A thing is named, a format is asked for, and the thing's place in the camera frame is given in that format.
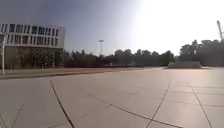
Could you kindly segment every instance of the distant building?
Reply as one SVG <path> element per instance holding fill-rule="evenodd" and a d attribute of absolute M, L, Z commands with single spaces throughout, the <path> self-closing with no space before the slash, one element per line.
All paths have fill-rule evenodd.
<path fill-rule="evenodd" d="M 0 34 L 7 35 L 6 47 L 64 48 L 64 27 L 0 24 Z"/>
<path fill-rule="evenodd" d="M 61 53 L 64 49 L 65 38 L 64 27 L 53 25 L 0 24 L 0 35 L 1 34 L 6 36 L 5 64 L 8 68 L 49 68 L 59 66 L 59 60 L 60 63 L 62 62 Z M 48 57 L 48 59 L 45 58 L 45 60 L 38 60 L 38 62 L 27 62 L 27 64 L 23 64 L 26 63 L 28 57 L 34 54 L 39 55 L 40 53 L 48 53 L 48 56 L 44 55 L 46 58 Z"/>

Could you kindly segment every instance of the building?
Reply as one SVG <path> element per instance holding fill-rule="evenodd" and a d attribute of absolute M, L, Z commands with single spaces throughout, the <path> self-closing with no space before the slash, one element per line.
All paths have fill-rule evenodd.
<path fill-rule="evenodd" d="M 1 34 L 6 36 L 6 65 L 12 65 L 13 61 L 16 60 L 15 57 L 17 57 L 17 59 L 25 58 L 21 56 L 28 56 L 29 54 L 32 54 L 34 50 L 38 50 L 36 53 L 39 54 L 46 50 L 50 50 L 54 53 L 55 51 L 62 52 L 64 49 L 64 27 L 53 25 L 37 26 L 30 24 L 0 24 L 0 35 Z"/>
<path fill-rule="evenodd" d="M 7 35 L 5 46 L 64 48 L 65 28 L 22 24 L 0 24 L 0 34 Z"/>

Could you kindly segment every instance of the pavement crack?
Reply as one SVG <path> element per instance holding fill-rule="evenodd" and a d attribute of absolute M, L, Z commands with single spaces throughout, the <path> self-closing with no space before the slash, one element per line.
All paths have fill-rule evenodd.
<path fill-rule="evenodd" d="M 11 128 L 13 128 L 13 127 L 15 126 L 16 121 L 18 120 L 19 115 L 20 115 L 21 110 L 23 109 L 23 107 L 24 107 L 24 104 L 19 108 L 19 111 L 18 111 L 18 113 L 17 113 L 17 115 L 16 115 L 16 118 L 15 118 L 15 119 L 13 120 L 13 122 L 12 122 Z"/>
<path fill-rule="evenodd" d="M 55 90 L 55 88 L 54 88 L 54 84 L 52 83 L 51 80 L 50 80 L 50 83 L 51 83 L 51 87 L 52 87 L 52 89 L 53 89 L 53 91 L 54 91 L 54 95 L 55 95 L 55 97 L 57 98 L 57 101 L 58 101 L 58 103 L 59 103 L 59 105 L 60 105 L 60 107 L 61 107 L 61 109 L 62 109 L 62 111 L 63 111 L 63 113 L 64 113 L 64 115 L 65 115 L 65 117 L 66 117 L 66 119 L 67 119 L 67 121 L 69 122 L 69 124 L 71 125 L 72 128 L 75 128 L 74 124 L 72 123 L 71 119 L 69 118 L 68 114 L 66 113 L 66 111 L 65 111 L 65 109 L 64 109 L 64 107 L 63 107 L 63 105 L 61 104 L 61 101 L 60 101 L 60 99 L 58 98 L 57 92 L 56 92 L 56 90 Z"/>
<path fill-rule="evenodd" d="M 120 108 L 120 107 L 117 107 L 117 106 L 115 106 L 115 105 L 113 105 L 113 104 L 111 104 L 111 106 L 113 106 L 113 107 L 115 107 L 115 108 L 117 108 L 117 109 L 120 109 L 120 110 L 122 110 L 122 111 L 125 111 L 125 112 L 127 112 L 127 113 L 129 113 L 129 114 L 132 114 L 132 115 L 135 115 L 135 116 L 138 116 L 138 117 L 144 118 L 144 119 L 151 120 L 151 119 L 150 119 L 150 118 L 148 118 L 148 117 L 144 117 L 144 116 L 141 116 L 141 115 L 139 115 L 139 114 L 136 114 L 136 113 L 133 113 L 133 112 L 127 111 L 127 110 L 122 109 L 122 108 Z"/>
<path fill-rule="evenodd" d="M 160 102 L 160 104 L 159 104 L 159 106 L 158 106 L 156 112 L 154 113 L 152 119 L 150 120 L 150 122 L 148 123 L 148 125 L 146 126 L 146 128 L 149 127 L 149 125 L 150 125 L 151 122 L 153 121 L 154 117 L 156 116 L 157 112 L 159 111 L 159 108 L 161 107 L 161 105 L 162 105 L 162 103 L 163 103 L 163 101 L 164 101 L 164 98 L 166 97 L 166 94 L 167 94 L 167 92 L 168 92 L 168 90 L 169 90 L 169 88 L 170 88 L 170 85 L 171 85 L 171 81 L 169 82 L 169 85 L 168 85 L 168 87 L 167 87 L 167 90 L 166 90 L 166 92 L 165 92 L 165 94 L 164 94 L 164 96 L 163 96 L 163 98 L 162 98 L 162 100 L 161 100 L 161 102 Z"/>
<path fill-rule="evenodd" d="M 205 109 L 204 109 L 204 107 L 203 107 L 202 104 L 201 104 L 201 101 L 199 100 L 197 94 L 194 92 L 193 87 L 191 87 L 191 89 L 192 89 L 192 91 L 193 91 L 195 97 L 197 98 L 197 100 L 198 100 L 198 102 L 199 102 L 199 104 L 200 104 L 200 106 L 201 106 L 201 108 L 202 108 L 202 111 L 203 111 L 204 114 L 205 114 L 205 117 L 206 117 L 206 119 L 207 119 L 207 121 L 208 121 L 208 124 L 209 124 L 210 128 L 212 128 L 211 122 L 210 122 L 209 119 L 208 119 L 208 115 L 206 114 Z"/>
<path fill-rule="evenodd" d="M 3 118 L 2 118 L 1 113 L 0 113 L 0 125 L 1 125 L 2 128 L 7 128 L 5 122 L 4 122 Z"/>

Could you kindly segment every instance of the white building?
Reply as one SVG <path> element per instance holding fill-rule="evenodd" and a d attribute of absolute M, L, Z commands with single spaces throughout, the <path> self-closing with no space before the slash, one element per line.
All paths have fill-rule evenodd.
<path fill-rule="evenodd" d="M 65 28 L 29 24 L 0 24 L 0 34 L 6 34 L 5 46 L 64 48 Z"/>

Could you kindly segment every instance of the stone tile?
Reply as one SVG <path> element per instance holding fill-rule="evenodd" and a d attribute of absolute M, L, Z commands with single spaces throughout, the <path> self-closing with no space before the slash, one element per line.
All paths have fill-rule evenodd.
<path fill-rule="evenodd" d="M 173 127 L 173 126 L 170 126 L 170 125 L 166 125 L 166 124 L 162 124 L 162 123 L 152 121 L 147 128 L 177 128 L 177 127 Z"/>
<path fill-rule="evenodd" d="M 24 100 L 16 128 L 43 128 L 63 124 L 67 120 L 57 102 L 49 81 L 38 84 L 33 81 L 32 90 Z"/>
<path fill-rule="evenodd" d="M 55 89 L 71 120 L 77 120 L 83 116 L 87 116 L 108 105 L 96 99 L 94 96 L 76 90 L 76 88 L 59 85 Z"/>
<path fill-rule="evenodd" d="M 155 120 L 186 128 L 209 128 L 200 105 L 164 101 Z"/>
<path fill-rule="evenodd" d="M 153 99 L 163 99 L 166 91 L 158 90 L 158 89 L 144 89 L 139 91 L 136 95 L 145 97 L 145 98 L 153 98 Z"/>
<path fill-rule="evenodd" d="M 76 128 L 145 128 L 149 120 L 124 112 L 115 107 L 104 110 L 75 123 Z"/>
<path fill-rule="evenodd" d="M 213 128 L 224 128 L 224 107 L 204 106 L 204 110 Z"/>
<path fill-rule="evenodd" d="M 199 104 L 194 93 L 171 92 L 168 91 L 164 100 L 190 104 Z"/>
<path fill-rule="evenodd" d="M 169 91 L 193 93 L 191 87 L 170 86 Z"/>
<path fill-rule="evenodd" d="M 7 109 L 6 111 L 3 111 L 3 110 L 0 111 L 0 126 L 2 124 L 3 128 L 4 126 L 6 126 L 7 128 L 11 128 L 13 122 L 16 119 L 17 114 L 18 114 L 18 110 Z"/>
<path fill-rule="evenodd" d="M 97 98 L 106 101 L 109 104 L 124 102 L 128 100 L 130 96 L 130 94 L 118 90 L 104 91 L 96 94 Z"/>
<path fill-rule="evenodd" d="M 220 94 L 224 95 L 224 89 L 223 88 L 198 88 L 198 87 L 193 87 L 194 92 L 198 94 Z"/>
<path fill-rule="evenodd" d="M 197 94 L 202 105 L 224 106 L 224 95 Z"/>
<path fill-rule="evenodd" d="M 160 102 L 161 100 L 133 95 L 127 101 L 115 105 L 126 111 L 151 119 L 158 109 Z"/>

